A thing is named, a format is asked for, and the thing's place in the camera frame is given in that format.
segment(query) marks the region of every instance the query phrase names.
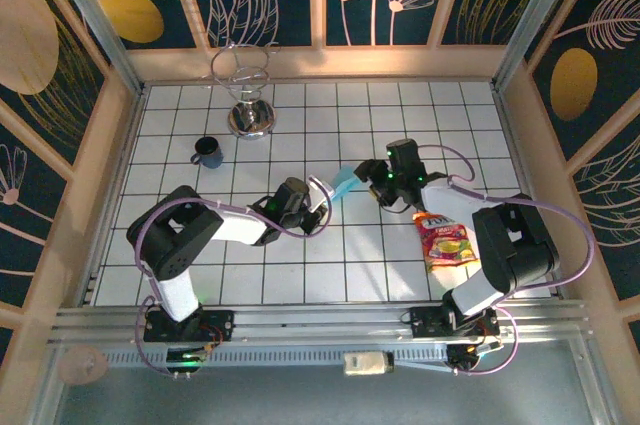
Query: yellow oval shape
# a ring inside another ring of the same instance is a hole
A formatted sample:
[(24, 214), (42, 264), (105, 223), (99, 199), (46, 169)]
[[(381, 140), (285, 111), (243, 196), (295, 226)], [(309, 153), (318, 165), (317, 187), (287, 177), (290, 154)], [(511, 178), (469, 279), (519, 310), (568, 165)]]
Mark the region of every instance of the yellow oval shape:
[(58, 67), (58, 29), (46, 0), (0, 0), (0, 83), (33, 95)]
[(151, 0), (98, 0), (116, 33), (135, 43), (157, 40), (164, 32), (164, 21)]
[(551, 76), (551, 108), (562, 120), (575, 120), (589, 107), (598, 85), (598, 65), (586, 50), (564, 52)]

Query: wire mug holder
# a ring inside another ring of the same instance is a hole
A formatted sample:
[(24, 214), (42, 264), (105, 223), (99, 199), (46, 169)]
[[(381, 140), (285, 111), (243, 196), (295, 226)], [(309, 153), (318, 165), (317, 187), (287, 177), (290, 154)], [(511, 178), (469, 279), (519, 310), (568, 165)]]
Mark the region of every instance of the wire mug holder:
[[(271, 55), (277, 53), (273, 44), (264, 47), (257, 45), (230, 43), (221, 48), (211, 59), (211, 75), (214, 80), (227, 89), (237, 103), (231, 108), (227, 125), (232, 134), (245, 140), (257, 140), (273, 131), (276, 125), (276, 111), (266, 100), (262, 99), (262, 90), (269, 83), (267, 66)], [(259, 52), (249, 54), (241, 49)], [(220, 72), (220, 58), (232, 54), (235, 71), (229, 75)]]

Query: plastic bag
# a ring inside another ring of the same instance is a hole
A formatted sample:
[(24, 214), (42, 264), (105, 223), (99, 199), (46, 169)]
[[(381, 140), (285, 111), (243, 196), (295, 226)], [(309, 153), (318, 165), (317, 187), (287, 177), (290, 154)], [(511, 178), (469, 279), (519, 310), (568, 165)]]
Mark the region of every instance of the plastic bag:
[(464, 225), (443, 215), (419, 212), (413, 215), (427, 270), (458, 267), (477, 260)]

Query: black mug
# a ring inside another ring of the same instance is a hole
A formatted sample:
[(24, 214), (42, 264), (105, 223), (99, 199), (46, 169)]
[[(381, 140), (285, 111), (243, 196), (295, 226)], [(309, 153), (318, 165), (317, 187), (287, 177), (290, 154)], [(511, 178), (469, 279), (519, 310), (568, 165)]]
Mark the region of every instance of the black mug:
[(196, 153), (191, 157), (191, 163), (207, 168), (218, 168), (222, 165), (222, 160), (222, 150), (215, 138), (202, 137), (196, 142)]

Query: white grid mat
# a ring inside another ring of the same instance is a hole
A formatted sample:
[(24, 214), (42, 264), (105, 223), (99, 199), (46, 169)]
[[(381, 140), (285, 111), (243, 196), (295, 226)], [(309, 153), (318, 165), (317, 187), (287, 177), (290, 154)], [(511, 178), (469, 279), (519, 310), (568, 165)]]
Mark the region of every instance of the white grid mat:
[[(92, 304), (134, 305), (148, 295), (148, 283), (133, 266), (126, 228), (179, 185), (194, 187), (204, 198), (246, 205), (275, 192), (289, 176), (313, 174), (330, 182), (341, 166), (386, 158), (386, 144), (409, 137), (419, 144), (448, 145), (471, 158), (479, 172), (474, 188), (494, 195), (518, 192), (488, 83), (276, 84), (267, 86), (263, 97), (277, 109), (274, 133), (243, 141), (227, 129), (233, 100), (222, 87), (151, 89)], [(214, 135), (221, 145), (224, 163), (216, 170), (189, 163), (203, 134)], [(428, 172), (466, 173), (448, 152), (420, 153)], [(191, 267), (200, 301), (439, 300), (467, 279), (464, 268), (427, 275), (410, 211), (380, 210), (364, 186), (341, 202), (330, 226), (311, 240), (283, 236), (266, 247), (211, 242)]]

